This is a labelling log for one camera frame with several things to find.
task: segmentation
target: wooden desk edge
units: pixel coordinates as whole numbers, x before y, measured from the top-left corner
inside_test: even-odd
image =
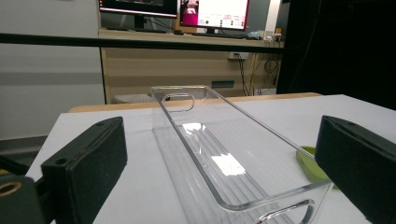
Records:
[[[238,96],[227,98],[231,102],[244,102],[244,101],[255,101],[255,100],[279,100],[279,99],[292,99],[292,98],[304,98],[312,96],[321,96],[315,92],[299,92],[299,93],[288,93],[288,94],[274,94],[274,95],[258,95],[258,96]],[[81,105],[71,108],[69,113],[80,113],[80,112],[94,112],[94,111],[109,111],[109,110],[127,110],[127,109],[144,109],[152,108],[156,106],[156,102],[147,103],[136,103],[136,104],[117,104],[117,105]]]

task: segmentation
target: computer monitor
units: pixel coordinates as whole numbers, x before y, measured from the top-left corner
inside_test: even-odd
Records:
[[[245,31],[249,0],[180,0],[180,26]]]
[[[144,29],[144,17],[177,18],[178,0],[98,0],[99,11],[134,16],[134,28]]]

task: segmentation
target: green object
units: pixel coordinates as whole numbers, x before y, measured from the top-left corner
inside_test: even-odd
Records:
[[[305,151],[309,152],[311,155],[315,156],[315,147],[302,147]],[[306,156],[303,152],[297,150],[296,152],[297,161],[300,163],[304,170],[304,173],[309,181],[312,183],[318,182],[320,180],[329,179],[329,177],[324,173],[324,171],[318,166],[315,160],[312,160]]]

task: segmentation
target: electrical outlet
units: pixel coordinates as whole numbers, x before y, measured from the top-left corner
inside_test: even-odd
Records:
[[[248,52],[229,52],[228,53],[228,59],[239,59],[239,57],[237,55],[240,55],[242,60],[246,60],[248,59]]]

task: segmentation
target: clear plastic tray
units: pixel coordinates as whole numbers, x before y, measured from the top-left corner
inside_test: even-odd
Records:
[[[206,86],[153,87],[151,96],[160,105],[153,131],[189,223],[317,221],[332,181],[306,179],[295,159],[303,149]]]

